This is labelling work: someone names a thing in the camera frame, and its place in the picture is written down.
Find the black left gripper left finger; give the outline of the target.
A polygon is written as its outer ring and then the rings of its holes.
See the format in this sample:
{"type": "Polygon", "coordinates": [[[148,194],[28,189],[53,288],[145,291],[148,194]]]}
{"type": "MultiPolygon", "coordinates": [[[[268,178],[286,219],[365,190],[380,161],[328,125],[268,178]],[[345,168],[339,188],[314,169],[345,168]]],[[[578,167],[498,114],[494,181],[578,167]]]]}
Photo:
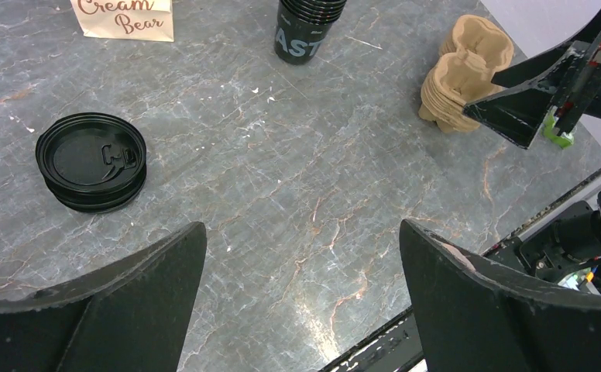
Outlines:
{"type": "Polygon", "coordinates": [[[208,238],[192,222],[73,280],[0,301],[0,371],[175,371],[208,238]]]}

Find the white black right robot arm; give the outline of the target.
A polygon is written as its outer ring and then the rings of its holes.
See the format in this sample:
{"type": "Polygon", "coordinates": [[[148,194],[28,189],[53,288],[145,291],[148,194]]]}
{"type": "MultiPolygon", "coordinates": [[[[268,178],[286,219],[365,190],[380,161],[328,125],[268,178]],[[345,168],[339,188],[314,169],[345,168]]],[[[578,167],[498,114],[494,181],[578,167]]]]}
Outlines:
{"type": "MultiPolygon", "coordinates": [[[[583,115],[601,119],[601,9],[574,36],[493,75],[499,93],[465,105],[463,113],[527,149],[538,133],[572,141],[583,115]]],[[[528,275],[572,286],[601,271],[601,191],[596,207],[580,198],[541,223],[536,232],[497,246],[504,264],[528,275]]]]}

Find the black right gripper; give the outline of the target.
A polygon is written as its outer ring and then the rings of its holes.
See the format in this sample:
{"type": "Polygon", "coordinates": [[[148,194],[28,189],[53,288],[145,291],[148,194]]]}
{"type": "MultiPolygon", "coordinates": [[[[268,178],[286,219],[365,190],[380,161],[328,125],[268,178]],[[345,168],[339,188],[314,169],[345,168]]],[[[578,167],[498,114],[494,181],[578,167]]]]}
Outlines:
{"type": "Polygon", "coordinates": [[[491,13],[527,59],[495,74],[508,89],[466,104],[463,115],[525,150],[555,95],[560,134],[583,115],[601,119],[601,2],[493,2],[491,13]],[[565,51],[572,61],[559,88],[528,81],[565,51]]]}

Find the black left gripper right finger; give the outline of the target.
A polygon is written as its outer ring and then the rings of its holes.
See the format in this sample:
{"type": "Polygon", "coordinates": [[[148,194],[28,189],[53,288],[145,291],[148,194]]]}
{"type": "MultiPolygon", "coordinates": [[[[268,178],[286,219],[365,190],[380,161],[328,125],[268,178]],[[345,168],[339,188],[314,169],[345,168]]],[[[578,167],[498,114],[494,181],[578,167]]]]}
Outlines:
{"type": "Polygon", "coordinates": [[[601,371],[601,296],[530,277],[406,219],[399,244],[430,371],[601,371]]]}

